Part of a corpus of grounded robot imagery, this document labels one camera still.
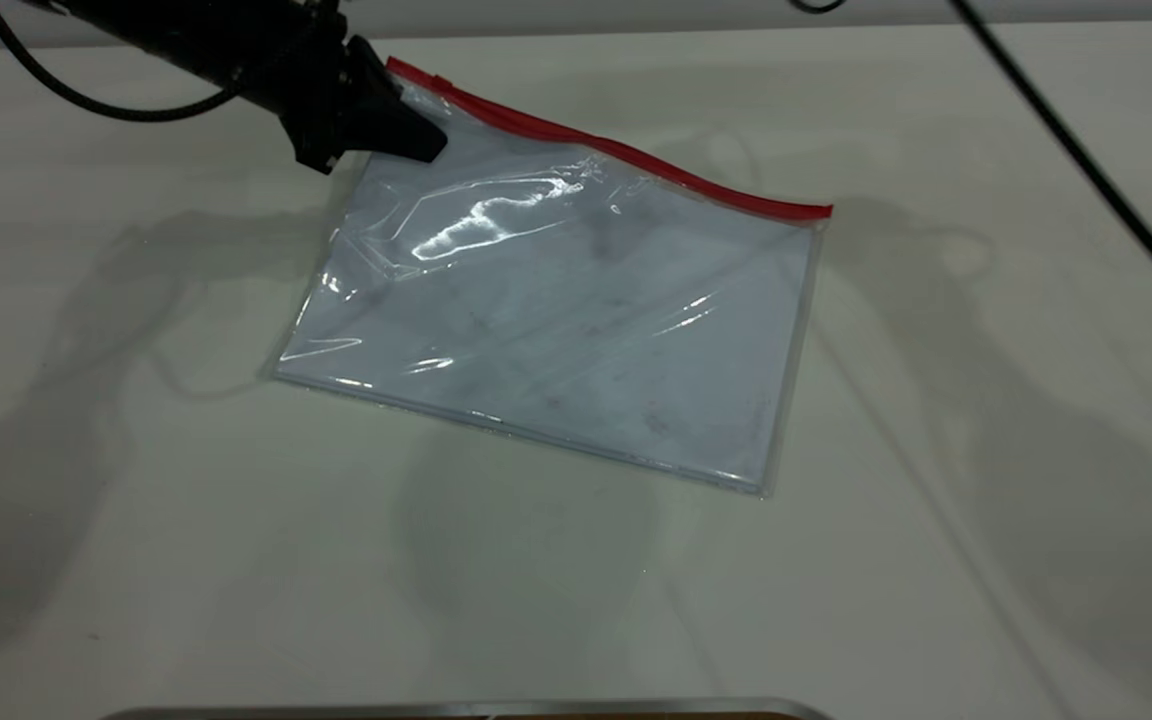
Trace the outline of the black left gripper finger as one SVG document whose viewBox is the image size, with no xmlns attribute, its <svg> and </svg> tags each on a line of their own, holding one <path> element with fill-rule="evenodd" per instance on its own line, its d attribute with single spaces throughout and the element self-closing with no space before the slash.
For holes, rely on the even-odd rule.
<svg viewBox="0 0 1152 720">
<path fill-rule="evenodd" d="M 402 88 L 394 82 L 387 65 L 361 35 L 346 40 L 346 101 L 401 103 Z"/>
<path fill-rule="evenodd" d="M 412 108 L 399 88 L 366 92 L 366 150 L 394 158 L 431 162 L 442 154 L 448 136 Z"/>
</svg>

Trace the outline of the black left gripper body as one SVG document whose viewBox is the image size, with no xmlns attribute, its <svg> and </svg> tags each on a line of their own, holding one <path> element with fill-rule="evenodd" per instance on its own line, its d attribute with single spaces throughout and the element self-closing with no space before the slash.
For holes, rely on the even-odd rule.
<svg viewBox="0 0 1152 720">
<path fill-rule="evenodd" d="M 332 173 L 348 151 L 346 111 L 366 94 L 376 53 L 338 10 L 266 10 L 244 100 L 282 123 L 297 162 Z"/>
</svg>

